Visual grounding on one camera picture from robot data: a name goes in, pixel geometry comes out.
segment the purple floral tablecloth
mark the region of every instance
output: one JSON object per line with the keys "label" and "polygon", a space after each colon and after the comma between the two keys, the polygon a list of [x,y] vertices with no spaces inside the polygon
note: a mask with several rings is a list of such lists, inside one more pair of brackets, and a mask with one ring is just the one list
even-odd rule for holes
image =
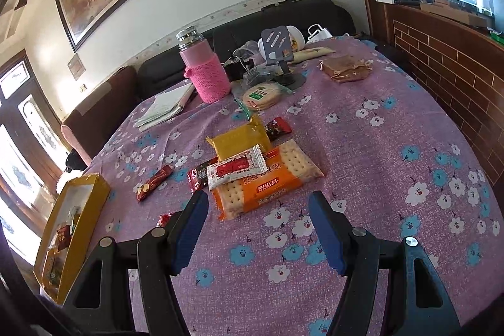
{"label": "purple floral tablecloth", "polygon": [[[323,335],[345,278],[329,268],[307,215],[307,198],[322,190],[334,210],[377,238],[415,236],[438,270],[461,323],[504,290],[501,211],[474,153],[455,124],[401,69],[350,37],[320,42],[373,60],[373,73],[337,84],[318,69],[298,66],[306,84],[261,113],[282,116],[325,177],[232,220],[217,219],[213,197],[190,265],[173,278],[193,334]],[[205,142],[243,124],[230,95],[206,105],[196,98],[172,121],[144,133],[133,127],[152,104],[141,103],[94,158],[112,191],[90,250],[106,235],[139,238],[162,213],[183,209],[191,197],[187,170],[215,156]],[[144,202],[134,191],[160,167],[172,176]],[[136,271],[130,273],[138,330],[146,330]],[[380,332],[386,279],[380,276],[369,334]]]}

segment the silver thermos lid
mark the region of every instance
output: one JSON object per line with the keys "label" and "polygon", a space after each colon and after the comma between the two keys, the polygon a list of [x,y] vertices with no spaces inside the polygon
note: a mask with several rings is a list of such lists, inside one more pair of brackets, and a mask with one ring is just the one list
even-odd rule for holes
{"label": "silver thermos lid", "polygon": [[199,33],[194,26],[186,27],[184,30],[176,34],[178,39],[178,48],[184,51],[194,43],[202,41],[205,37]]}

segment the blue gripper pad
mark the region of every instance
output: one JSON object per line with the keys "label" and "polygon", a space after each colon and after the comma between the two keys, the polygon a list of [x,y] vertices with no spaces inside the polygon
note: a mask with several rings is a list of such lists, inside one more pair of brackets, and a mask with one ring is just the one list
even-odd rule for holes
{"label": "blue gripper pad", "polygon": [[331,205],[320,191],[313,192],[308,197],[308,213],[317,232],[329,266],[340,275],[346,272],[346,262],[343,257],[343,246],[336,232],[331,215],[335,213]]}
{"label": "blue gripper pad", "polygon": [[208,195],[204,191],[196,191],[168,235],[168,242],[174,252],[171,264],[174,276],[189,265],[207,214]]}

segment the pink thermos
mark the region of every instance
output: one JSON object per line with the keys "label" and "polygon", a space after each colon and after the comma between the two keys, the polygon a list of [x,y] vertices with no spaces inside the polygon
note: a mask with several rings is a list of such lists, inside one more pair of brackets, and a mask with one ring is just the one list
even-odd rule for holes
{"label": "pink thermos", "polygon": [[203,35],[189,26],[177,33],[177,39],[186,64],[184,76],[191,79],[201,99],[210,104],[226,97],[231,92],[231,83]]}

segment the white candy wrapper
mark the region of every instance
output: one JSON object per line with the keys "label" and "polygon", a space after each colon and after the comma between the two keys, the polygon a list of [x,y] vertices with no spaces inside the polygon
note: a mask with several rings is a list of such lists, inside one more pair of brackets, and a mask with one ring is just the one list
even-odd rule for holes
{"label": "white candy wrapper", "polygon": [[207,167],[208,189],[268,171],[259,145]]}

